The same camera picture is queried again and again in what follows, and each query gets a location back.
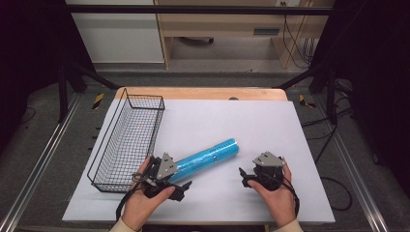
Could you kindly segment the yellow black tape strip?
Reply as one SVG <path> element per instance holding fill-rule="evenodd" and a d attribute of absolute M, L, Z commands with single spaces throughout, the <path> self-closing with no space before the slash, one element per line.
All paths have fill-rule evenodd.
<path fill-rule="evenodd" d="M 316 108 L 316 104 L 311 103 L 311 102 L 306 102 L 306 99 L 303 95 L 299 95 L 299 103 L 302 106 L 306 106 L 306 107 L 309 107 L 309 108 Z"/>
<path fill-rule="evenodd" d="M 104 96 L 104 93 L 99 93 L 99 94 L 97 94 L 97 96 L 96 96 L 96 98 L 95 98 L 95 101 L 94 101 L 94 103 L 93 103 L 93 105 L 92 105 L 92 109 L 98 109 L 98 108 L 99 108 L 99 106 L 100 106 L 100 104 L 101 104 L 101 102 L 102 102 L 102 100 L 103 100 L 103 96 Z"/>

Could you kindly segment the black horizontal frame bar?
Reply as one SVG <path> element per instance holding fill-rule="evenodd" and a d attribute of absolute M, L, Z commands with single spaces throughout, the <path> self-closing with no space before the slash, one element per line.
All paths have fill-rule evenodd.
<path fill-rule="evenodd" d="M 334 9 L 251 6 L 67 5 L 70 13 L 87 14 L 204 14 L 204 15 L 330 15 Z"/>

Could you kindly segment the person's left hand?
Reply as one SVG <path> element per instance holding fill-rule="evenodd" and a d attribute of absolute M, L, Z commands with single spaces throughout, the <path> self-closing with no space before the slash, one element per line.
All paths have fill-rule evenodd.
<path fill-rule="evenodd" d="M 149 198 L 143 189 L 138 188 L 126 202 L 119 221 L 125 225 L 126 231 L 138 232 L 159 205 L 174 191 L 174 187 L 165 188 L 155 197 Z"/>

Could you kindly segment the white table mat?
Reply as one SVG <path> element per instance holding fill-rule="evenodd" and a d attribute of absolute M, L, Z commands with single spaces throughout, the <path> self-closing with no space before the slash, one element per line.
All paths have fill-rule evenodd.
<path fill-rule="evenodd" d="M 151 215 L 152 224 L 264 224 L 272 218 L 263 199 L 242 184 L 241 170 L 269 151 L 286 159 L 300 198 L 304 223 L 335 220 L 312 159 L 295 107 L 290 101 L 167 100 L 155 155 L 180 160 L 233 138 L 239 153 L 190 177 L 182 201 L 167 200 Z"/>

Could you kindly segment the white cabinet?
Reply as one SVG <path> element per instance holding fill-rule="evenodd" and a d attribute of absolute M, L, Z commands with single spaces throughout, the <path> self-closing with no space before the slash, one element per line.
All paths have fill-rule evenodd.
<path fill-rule="evenodd" d="M 155 14 L 73 14 L 73 20 L 95 64 L 163 62 Z"/>

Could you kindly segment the light wooden desk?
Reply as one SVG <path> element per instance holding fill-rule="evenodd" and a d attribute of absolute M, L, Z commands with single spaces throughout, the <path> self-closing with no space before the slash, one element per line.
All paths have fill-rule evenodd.
<path fill-rule="evenodd" d="M 336 0 L 154 0 L 157 6 L 332 7 Z M 318 40 L 328 20 L 325 15 L 267 14 L 158 14 L 166 60 L 171 41 L 189 38 L 268 38 L 280 64 L 286 68 L 302 50 L 301 39 Z"/>

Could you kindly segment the black curtain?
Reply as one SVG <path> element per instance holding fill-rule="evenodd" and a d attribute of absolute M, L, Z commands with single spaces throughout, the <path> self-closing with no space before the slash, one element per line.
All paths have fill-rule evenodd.
<path fill-rule="evenodd" d="M 370 146 L 410 197 L 410 0 L 335 0 L 312 65 L 353 85 Z"/>
<path fill-rule="evenodd" d="M 64 58 L 94 69 L 66 0 L 0 0 L 0 153 L 30 95 L 58 81 Z"/>

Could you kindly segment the person's right hand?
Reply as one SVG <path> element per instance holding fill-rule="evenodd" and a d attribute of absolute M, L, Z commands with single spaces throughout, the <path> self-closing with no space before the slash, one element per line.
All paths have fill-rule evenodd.
<path fill-rule="evenodd" d="M 295 213 L 295 199 L 291 187 L 291 171 L 288 165 L 283 167 L 284 182 L 274 191 L 265 189 L 262 185 L 255 182 L 253 189 L 262 197 L 271 217 L 277 224 L 278 221 L 297 219 Z"/>

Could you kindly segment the black metal stand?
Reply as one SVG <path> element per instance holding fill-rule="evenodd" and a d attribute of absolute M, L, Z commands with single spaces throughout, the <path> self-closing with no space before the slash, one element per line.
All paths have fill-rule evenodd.
<path fill-rule="evenodd" d="M 326 116 L 333 125 L 337 124 L 337 113 L 335 104 L 336 94 L 336 71 L 330 66 L 319 64 L 308 68 L 305 72 L 300 73 L 296 77 L 280 84 L 278 89 L 287 90 L 291 86 L 301 82 L 302 80 L 312 77 L 312 81 L 308 86 L 311 94 L 319 94 L 324 87 L 327 88 L 326 97 Z"/>
<path fill-rule="evenodd" d="M 88 76 L 111 90 L 120 88 L 120 85 L 103 78 L 96 71 L 73 62 L 63 63 L 58 70 L 57 76 L 60 105 L 59 123 L 62 123 L 69 114 L 67 83 L 70 83 L 76 93 L 83 93 L 87 89 L 83 76 Z"/>

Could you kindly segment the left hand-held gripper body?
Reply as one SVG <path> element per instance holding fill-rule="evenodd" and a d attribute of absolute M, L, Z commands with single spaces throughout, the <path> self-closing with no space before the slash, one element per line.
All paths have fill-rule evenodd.
<path fill-rule="evenodd" d="M 150 158 L 150 162 L 141 177 L 145 186 L 144 194 L 148 198 L 153 198 L 164 189 L 174 187 L 169 199 L 181 201 L 182 188 L 168 182 L 176 171 L 176 164 L 168 153 L 164 153 L 161 158 Z"/>

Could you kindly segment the aluminium floor rail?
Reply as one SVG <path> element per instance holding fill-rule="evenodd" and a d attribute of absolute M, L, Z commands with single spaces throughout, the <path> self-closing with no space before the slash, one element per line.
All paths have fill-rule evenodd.
<path fill-rule="evenodd" d="M 28 203 L 30 202 L 39 182 L 41 181 L 44 172 L 47 169 L 49 162 L 54 156 L 67 127 L 69 126 L 72 117 L 74 116 L 78 103 L 81 100 L 82 95 L 78 93 L 73 94 L 73 98 L 69 104 L 67 114 L 55 127 L 53 134 L 48 139 L 40 157 L 38 158 L 34 168 L 30 175 L 26 179 L 24 186 L 19 192 L 17 198 L 11 209 L 7 212 L 6 216 L 0 222 L 0 232 L 14 232 L 19 220 L 21 219 Z"/>
<path fill-rule="evenodd" d="M 331 147 L 339 159 L 338 171 L 347 180 L 347 192 L 351 196 L 351 207 L 347 210 L 333 210 L 336 214 L 337 223 L 346 222 L 353 227 L 355 220 L 353 216 L 358 216 L 361 221 L 366 221 L 365 231 L 389 232 L 388 226 L 383 219 L 376 203 L 363 179 L 359 168 L 351 158 L 347 147 L 337 131 L 341 124 L 333 125 L 326 123 L 328 131 L 331 133 Z"/>

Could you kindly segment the black chair foot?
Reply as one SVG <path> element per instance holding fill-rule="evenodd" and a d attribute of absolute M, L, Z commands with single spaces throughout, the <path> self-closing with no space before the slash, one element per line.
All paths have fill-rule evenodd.
<path fill-rule="evenodd" d="M 207 45 L 212 44 L 214 42 L 214 38 L 189 38 L 189 37 L 180 37 L 179 40 L 184 44 L 191 44 L 191 45 Z"/>

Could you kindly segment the blue tube roll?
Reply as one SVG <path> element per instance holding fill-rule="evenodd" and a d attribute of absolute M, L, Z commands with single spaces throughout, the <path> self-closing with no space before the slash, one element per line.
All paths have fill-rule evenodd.
<path fill-rule="evenodd" d="M 235 139 L 227 139 L 209 149 L 200 151 L 176 162 L 177 171 L 169 179 L 170 183 L 185 180 L 219 162 L 234 158 L 239 152 Z"/>

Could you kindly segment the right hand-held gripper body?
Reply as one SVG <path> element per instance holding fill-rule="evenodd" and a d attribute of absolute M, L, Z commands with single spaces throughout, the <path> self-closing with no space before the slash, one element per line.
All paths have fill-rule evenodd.
<path fill-rule="evenodd" d="M 283 167 L 285 166 L 285 162 L 281 157 L 267 151 L 255 158 L 253 163 L 255 164 L 253 168 L 254 181 L 270 191 L 281 186 L 284 180 Z"/>

